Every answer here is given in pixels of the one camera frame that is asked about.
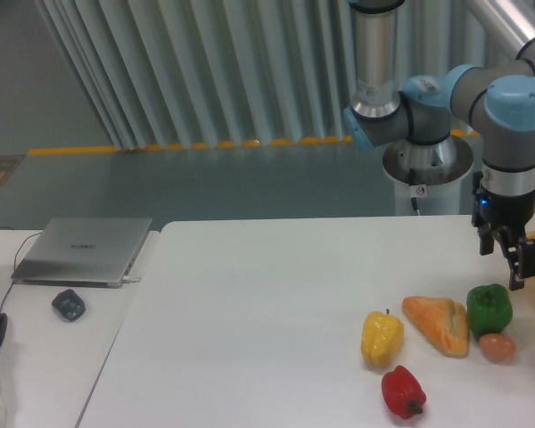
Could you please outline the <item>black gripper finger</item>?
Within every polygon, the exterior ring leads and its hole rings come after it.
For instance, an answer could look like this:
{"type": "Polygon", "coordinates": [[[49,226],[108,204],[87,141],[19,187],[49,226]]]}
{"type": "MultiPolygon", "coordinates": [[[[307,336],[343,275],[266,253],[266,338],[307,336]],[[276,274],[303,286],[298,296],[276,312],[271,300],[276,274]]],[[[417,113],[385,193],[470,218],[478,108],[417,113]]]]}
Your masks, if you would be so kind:
{"type": "Polygon", "coordinates": [[[479,252],[482,256],[489,255],[494,251],[494,238],[490,224],[478,227],[478,237],[480,240],[479,252]]]}
{"type": "Polygon", "coordinates": [[[521,290],[525,280],[535,276],[535,239],[505,226],[497,230],[495,239],[509,266],[509,290],[521,290]]]}

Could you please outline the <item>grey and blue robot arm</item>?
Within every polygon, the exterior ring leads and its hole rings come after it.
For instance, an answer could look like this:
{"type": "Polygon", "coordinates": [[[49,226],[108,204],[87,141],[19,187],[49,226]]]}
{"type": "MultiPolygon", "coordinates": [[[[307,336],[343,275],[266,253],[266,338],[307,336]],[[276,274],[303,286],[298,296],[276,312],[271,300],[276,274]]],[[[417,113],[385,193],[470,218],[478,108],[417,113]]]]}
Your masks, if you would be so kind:
{"type": "Polygon", "coordinates": [[[388,174],[424,185],[438,170],[445,181],[465,173],[465,146],[450,135],[460,119],[483,138],[473,175],[472,223],[481,254],[500,246],[519,290],[535,276],[535,240],[526,224],[535,208],[535,9],[524,1],[470,1],[467,9],[509,56],[484,69],[455,67],[444,77],[394,84],[398,1],[352,1],[357,88],[345,121],[361,147],[397,143],[383,158],[388,174]]]}

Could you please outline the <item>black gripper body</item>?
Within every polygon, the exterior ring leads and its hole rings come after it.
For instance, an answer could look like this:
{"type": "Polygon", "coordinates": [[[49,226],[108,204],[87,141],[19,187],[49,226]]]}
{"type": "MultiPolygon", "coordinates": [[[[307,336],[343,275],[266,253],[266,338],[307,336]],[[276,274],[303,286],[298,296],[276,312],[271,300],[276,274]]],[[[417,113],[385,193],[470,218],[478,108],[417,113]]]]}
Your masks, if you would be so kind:
{"type": "Polygon", "coordinates": [[[524,195],[501,195],[487,189],[482,177],[481,171],[473,173],[473,227],[478,232],[479,226],[490,224],[494,239],[503,226],[525,235],[525,225],[534,214],[535,190],[524,195]]]}

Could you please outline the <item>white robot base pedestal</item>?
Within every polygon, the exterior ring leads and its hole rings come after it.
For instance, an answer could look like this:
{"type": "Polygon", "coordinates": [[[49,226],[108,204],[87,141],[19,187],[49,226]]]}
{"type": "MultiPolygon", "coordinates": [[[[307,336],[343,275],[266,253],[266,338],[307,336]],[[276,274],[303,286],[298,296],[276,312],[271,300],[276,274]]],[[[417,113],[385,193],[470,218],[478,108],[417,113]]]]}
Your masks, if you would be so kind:
{"type": "Polygon", "coordinates": [[[434,145],[400,140],[383,154],[383,169],[393,183],[398,216],[453,215],[459,212],[461,186],[473,166],[473,150],[458,136],[434,145]]]}

